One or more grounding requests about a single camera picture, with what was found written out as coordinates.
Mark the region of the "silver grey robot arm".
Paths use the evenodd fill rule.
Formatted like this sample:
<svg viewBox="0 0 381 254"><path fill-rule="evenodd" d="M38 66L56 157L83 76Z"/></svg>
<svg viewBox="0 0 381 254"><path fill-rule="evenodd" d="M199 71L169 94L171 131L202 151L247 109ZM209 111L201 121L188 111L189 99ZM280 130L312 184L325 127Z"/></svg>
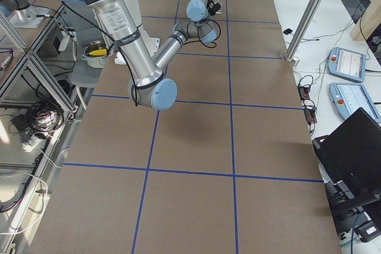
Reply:
<svg viewBox="0 0 381 254"><path fill-rule="evenodd" d="M156 110L170 108L177 96L177 86L164 77L141 38L133 18L123 0L60 0L91 7L109 37L127 62L132 86L130 95L137 105Z"/></svg>
<svg viewBox="0 0 381 254"><path fill-rule="evenodd" d="M190 39L196 39L203 45L218 38L211 17L220 9L220 3L213 0L190 0L186 7L187 21L177 23L172 34L154 54L154 64L164 69L179 50Z"/></svg>

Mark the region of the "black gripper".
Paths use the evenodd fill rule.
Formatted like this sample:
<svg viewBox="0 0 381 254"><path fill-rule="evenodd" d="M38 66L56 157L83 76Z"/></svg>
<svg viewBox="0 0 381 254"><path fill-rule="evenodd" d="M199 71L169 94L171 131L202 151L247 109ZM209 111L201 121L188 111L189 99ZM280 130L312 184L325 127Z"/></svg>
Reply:
<svg viewBox="0 0 381 254"><path fill-rule="evenodd" d="M221 4L219 2L210 2L207 7L209 15L216 15L221 13Z"/></svg>

